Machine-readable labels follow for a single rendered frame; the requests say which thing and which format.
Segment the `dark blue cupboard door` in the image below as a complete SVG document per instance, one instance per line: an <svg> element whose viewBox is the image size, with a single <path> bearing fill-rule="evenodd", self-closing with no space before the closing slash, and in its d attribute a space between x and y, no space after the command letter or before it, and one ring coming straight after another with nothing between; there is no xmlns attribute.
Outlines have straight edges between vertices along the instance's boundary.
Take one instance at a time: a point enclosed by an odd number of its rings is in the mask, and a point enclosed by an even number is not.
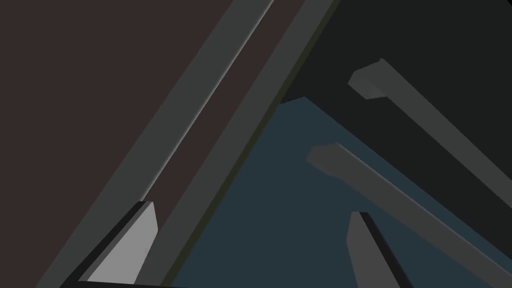
<svg viewBox="0 0 512 288"><path fill-rule="evenodd" d="M307 162L340 143L501 267L492 247L312 102L280 104L173 281L181 288L358 288L346 244L368 212L414 288L491 288L340 179Z"/></svg>

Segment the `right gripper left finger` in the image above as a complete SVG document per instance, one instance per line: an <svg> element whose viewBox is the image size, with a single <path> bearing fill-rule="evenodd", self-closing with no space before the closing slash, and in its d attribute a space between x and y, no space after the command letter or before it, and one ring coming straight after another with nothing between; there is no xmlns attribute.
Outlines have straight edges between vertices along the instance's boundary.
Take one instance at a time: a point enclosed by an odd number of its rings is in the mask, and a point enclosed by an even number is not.
<svg viewBox="0 0 512 288"><path fill-rule="evenodd" d="M133 285L158 233L153 202L138 201L64 281Z"/></svg>

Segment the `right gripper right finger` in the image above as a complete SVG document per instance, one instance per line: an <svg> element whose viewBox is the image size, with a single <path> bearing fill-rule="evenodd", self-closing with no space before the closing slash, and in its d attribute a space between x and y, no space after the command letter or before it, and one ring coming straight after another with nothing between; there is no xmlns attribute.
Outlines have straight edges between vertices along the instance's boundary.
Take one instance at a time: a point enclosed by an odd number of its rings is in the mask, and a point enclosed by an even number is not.
<svg viewBox="0 0 512 288"><path fill-rule="evenodd" d="M414 288L369 213L351 212L346 244L357 288Z"/></svg>

